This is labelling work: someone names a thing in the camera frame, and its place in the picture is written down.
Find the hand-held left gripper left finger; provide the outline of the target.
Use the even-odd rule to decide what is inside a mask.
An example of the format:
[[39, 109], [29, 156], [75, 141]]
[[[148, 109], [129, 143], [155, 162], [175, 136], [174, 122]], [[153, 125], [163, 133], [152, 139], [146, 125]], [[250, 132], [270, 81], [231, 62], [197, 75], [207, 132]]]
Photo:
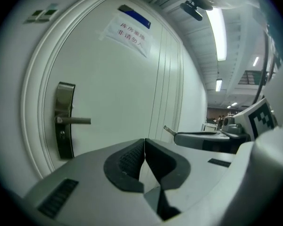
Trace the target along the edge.
[[39, 181], [25, 210], [39, 226], [154, 226], [139, 171], [144, 139], [81, 154]]

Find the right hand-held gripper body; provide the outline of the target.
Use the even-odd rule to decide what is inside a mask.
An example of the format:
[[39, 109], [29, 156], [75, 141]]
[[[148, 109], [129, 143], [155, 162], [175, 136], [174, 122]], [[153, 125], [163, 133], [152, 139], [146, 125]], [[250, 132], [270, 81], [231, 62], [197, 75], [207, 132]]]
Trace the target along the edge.
[[227, 116], [221, 131], [232, 139], [255, 141], [261, 134], [277, 126], [274, 115], [266, 98], [234, 115]]

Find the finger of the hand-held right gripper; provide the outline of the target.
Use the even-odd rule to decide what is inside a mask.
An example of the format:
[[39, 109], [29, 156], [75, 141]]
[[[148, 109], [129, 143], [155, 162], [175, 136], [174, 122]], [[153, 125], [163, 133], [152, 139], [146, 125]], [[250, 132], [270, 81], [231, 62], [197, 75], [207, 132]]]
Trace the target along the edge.
[[174, 135], [174, 143], [192, 149], [230, 153], [230, 138], [221, 132], [178, 132]]

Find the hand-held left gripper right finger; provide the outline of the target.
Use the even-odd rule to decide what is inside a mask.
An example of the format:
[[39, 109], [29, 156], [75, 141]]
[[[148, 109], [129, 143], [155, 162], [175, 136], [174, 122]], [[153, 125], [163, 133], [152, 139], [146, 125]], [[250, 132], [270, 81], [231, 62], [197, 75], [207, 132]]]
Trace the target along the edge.
[[235, 156], [146, 139], [145, 160], [160, 185], [156, 213], [166, 221], [186, 212], [221, 180]]

